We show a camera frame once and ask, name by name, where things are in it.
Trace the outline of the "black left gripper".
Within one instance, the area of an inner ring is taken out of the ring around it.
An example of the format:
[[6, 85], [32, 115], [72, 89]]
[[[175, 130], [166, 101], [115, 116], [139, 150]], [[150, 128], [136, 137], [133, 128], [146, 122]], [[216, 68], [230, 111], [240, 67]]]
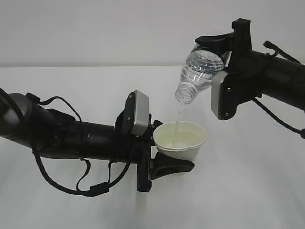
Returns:
[[149, 114], [148, 120], [149, 125], [145, 133], [142, 136], [125, 136], [114, 156], [116, 162], [127, 162], [130, 159], [131, 163], [136, 165], [137, 191], [139, 192], [149, 192], [152, 187], [151, 180], [171, 174], [190, 172], [195, 167], [192, 161], [173, 158], [157, 152], [155, 158], [152, 159], [150, 171], [151, 147], [154, 146], [153, 131], [163, 122], [154, 120], [152, 124], [152, 114]]

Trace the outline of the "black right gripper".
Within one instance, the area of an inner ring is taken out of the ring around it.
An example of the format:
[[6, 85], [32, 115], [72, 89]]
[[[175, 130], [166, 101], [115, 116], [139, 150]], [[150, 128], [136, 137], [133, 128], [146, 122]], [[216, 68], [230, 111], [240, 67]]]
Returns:
[[245, 64], [245, 55], [252, 49], [250, 23], [250, 20], [239, 18], [232, 22], [234, 31], [231, 33], [200, 36], [195, 39], [195, 51], [209, 51], [218, 56], [231, 51], [229, 65], [222, 72], [222, 79], [234, 73], [242, 77], [252, 75], [248, 69], [249, 67]]

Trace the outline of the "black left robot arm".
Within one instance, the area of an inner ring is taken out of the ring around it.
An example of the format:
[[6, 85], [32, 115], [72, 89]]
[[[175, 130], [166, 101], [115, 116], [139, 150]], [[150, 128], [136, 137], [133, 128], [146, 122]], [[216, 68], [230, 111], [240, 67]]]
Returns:
[[[137, 166], [137, 190], [148, 192], [154, 179], [194, 168], [190, 160], [177, 159], [158, 152], [153, 134], [162, 123], [152, 121], [149, 98], [136, 90], [131, 92], [115, 124], [102, 125], [82, 121], [79, 114], [69, 115], [47, 108], [53, 98], [42, 101], [28, 93], [0, 93], [0, 135], [32, 150], [44, 179], [56, 189], [77, 196], [95, 197], [107, 193], [127, 173], [131, 164]], [[109, 165], [125, 164], [116, 179], [108, 179], [88, 190], [69, 189], [56, 183], [47, 174], [42, 158], [76, 159], [91, 168], [91, 159], [106, 160]]]

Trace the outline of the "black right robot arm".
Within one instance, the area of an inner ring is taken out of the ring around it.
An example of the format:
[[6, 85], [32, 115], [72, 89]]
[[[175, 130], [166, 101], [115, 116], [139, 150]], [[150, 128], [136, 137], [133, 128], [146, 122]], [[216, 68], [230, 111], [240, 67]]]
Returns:
[[239, 18], [233, 32], [200, 36], [196, 44], [217, 56], [231, 53], [228, 66], [212, 80], [212, 111], [220, 119], [235, 115], [240, 104], [263, 94], [300, 110], [305, 108], [305, 66], [269, 41], [273, 54], [252, 49], [251, 22]]

